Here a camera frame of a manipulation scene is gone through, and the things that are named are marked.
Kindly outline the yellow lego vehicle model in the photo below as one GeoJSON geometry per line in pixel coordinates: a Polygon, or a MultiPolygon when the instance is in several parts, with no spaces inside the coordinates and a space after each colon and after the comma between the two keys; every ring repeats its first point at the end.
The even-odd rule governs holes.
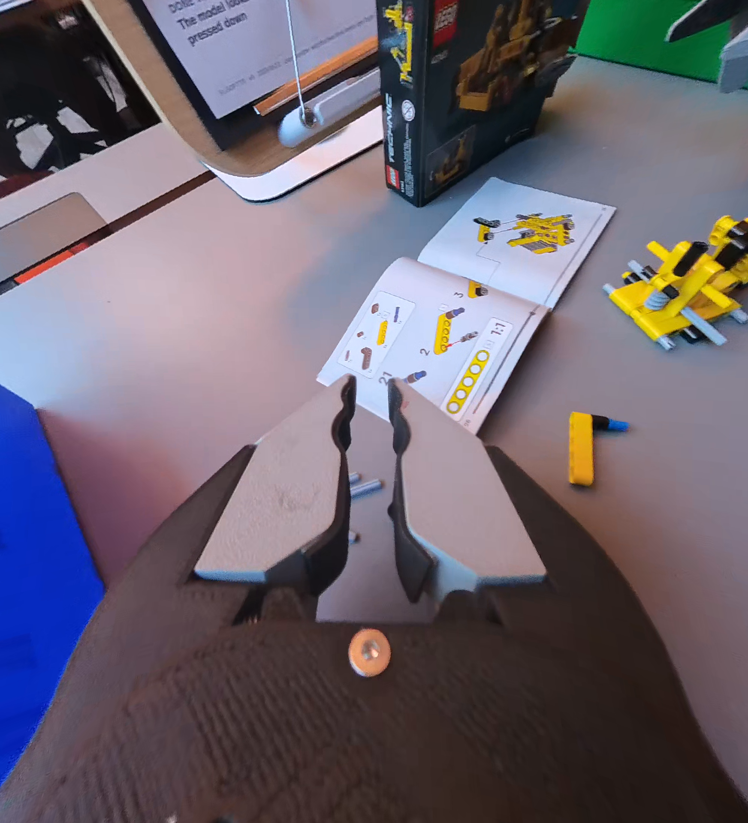
{"type": "Polygon", "coordinates": [[[651,242],[647,250],[658,259],[657,268],[632,260],[621,282],[603,290],[652,342],[665,351],[678,339],[724,345],[718,322],[748,324],[735,297],[748,286],[748,217],[721,217],[707,241],[682,241],[673,249],[651,242]]]}

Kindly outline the black lego set box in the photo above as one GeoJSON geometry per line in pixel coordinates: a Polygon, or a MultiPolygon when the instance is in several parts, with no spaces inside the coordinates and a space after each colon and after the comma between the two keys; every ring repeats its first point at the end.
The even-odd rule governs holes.
{"type": "Polygon", "coordinates": [[[378,1],[386,186],[423,207],[529,138],[589,1],[378,1]]]}

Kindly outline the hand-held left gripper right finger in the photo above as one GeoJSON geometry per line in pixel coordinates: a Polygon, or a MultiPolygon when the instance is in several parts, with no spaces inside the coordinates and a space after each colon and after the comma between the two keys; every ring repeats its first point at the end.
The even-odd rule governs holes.
{"type": "Polygon", "coordinates": [[[412,603],[541,583],[546,569],[478,437],[410,384],[388,384],[395,563],[412,603]]]}

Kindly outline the curved wooden stand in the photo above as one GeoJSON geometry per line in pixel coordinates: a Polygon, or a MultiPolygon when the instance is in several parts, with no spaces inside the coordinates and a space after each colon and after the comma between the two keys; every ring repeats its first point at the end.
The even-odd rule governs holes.
{"type": "MultiPolygon", "coordinates": [[[[86,1],[85,6],[102,30],[122,64],[165,125],[182,139],[204,164],[242,177],[256,176],[293,159],[353,120],[382,105],[381,94],[374,101],[295,148],[284,147],[277,138],[287,103],[270,114],[257,114],[253,105],[246,112],[216,120],[204,108],[204,100],[180,65],[156,25],[146,22],[141,2],[86,1]]],[[[365,73],[361,57],[352,67],[352,77],[365,73]]],[[[329,86],[343,74],[329,77],[329,86]]]]}

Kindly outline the open lego instruction booklet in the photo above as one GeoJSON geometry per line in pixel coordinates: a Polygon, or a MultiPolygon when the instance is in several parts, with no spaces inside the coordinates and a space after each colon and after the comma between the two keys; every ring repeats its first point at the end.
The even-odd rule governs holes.
{"type": "Polygon", "coordinates": [[[417,260],[381,274],[317,381],[354,375],[357,404],[382,419],[402,381],[477,434],[615,213],[489,179],[417,260]]]}

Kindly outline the white rounded base plate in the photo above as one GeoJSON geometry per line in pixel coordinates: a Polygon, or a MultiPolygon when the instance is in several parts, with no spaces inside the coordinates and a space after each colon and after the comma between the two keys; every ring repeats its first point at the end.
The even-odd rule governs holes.
{"type": "Polygon", "coordinates": [[[206,163],[203,165],[243,200],[266,202],[281,198],[327,174],[350,159],[380,145],[382,140],[383,119],[380,105],[266,173],[242,177],[216,170],[206,163]]]}

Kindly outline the white cylindrical bar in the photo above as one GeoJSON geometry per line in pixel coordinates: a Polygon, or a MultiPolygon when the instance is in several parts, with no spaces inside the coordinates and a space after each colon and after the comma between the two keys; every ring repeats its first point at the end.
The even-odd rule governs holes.
{"type": "Polygon", "coordinates": [[[316,135],[328,132],[379,95],[380,69],[376,67],[339,82],[286,114],[278,126],[277,138],[284,147],[298,147],[316,135]]]}

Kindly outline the yellow lego beam with pin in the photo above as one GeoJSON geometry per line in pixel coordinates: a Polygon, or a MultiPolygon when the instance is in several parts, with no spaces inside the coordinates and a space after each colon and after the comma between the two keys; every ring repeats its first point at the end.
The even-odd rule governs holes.
{"type": "Polygon", "coordinates": [[[595,480],[594,438],[598,431],[629,431],[629,424],[600,415],[571,412],[568,421],[568,480],[591,487],[595,480]]]}

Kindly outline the white printed paper sheet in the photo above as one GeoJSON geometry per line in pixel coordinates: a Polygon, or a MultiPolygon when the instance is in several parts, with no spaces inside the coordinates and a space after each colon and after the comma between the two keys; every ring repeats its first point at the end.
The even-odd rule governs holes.
{"type": "MultiPolygon", "coordinates": [[[[215,118],[294,79],[284,1],[145,1],[215,118]]],[[[377,33],[374,1],[292,1],[300,73],[377,33]]]]}

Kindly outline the blue panel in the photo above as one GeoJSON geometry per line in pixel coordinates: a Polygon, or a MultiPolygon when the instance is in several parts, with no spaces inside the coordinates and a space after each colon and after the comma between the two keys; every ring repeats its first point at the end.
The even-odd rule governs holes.
{"type": "Polygon", "coordinates": [[[104,590],[35,408],[0,385],[0,786],[104,590]]]}

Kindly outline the thin metal rod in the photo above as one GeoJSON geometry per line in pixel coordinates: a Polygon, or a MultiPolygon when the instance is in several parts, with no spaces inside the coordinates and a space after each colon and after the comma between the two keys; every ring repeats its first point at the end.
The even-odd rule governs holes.
{"type": "Polygon", "coordinates": [[[290,48],[291,48],[295,89],[296,89],[296,94],[297,94],[298,114],[299,114],[302,126],[305,129],[313,129],[314,126],[315,126],[316,118],[315,118],[315,115],[314,115],[313,111],[306,104],[305,99],[304,99],[304,95],[303,95],[302,82],[301,82],[301,73],[300,73],[300,70],[299,70],[299,63],[298,63],[297,41],[296,41],[294,25],[293,25],[292,2],[291,1],[284,1],[284,5],[285,5],[286,18],[287,18],[287,30],[288,30],[289,44],[290,44],[290,48]]]}

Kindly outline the green plastic bin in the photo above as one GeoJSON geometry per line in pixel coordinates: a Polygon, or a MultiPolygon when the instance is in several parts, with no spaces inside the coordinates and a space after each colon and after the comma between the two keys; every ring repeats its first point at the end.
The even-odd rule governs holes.
{"type": "Polygon", "coordinates": [[[696,1],[592,1],[574,53],[716,84],[721,51],[733,37],[730,21],[673,43],[666,41],[671,26],[696,5],[696,1]]]}

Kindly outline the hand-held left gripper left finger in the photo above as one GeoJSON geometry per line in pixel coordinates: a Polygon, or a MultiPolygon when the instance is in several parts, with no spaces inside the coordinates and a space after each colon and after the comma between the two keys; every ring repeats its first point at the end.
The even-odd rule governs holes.
{"type": "Polygon", "coordinates": [[[348,558],[356,387],[343,376],[250,449],[194,567],[200,578],[315,598],[337,580],[348,558]]]}

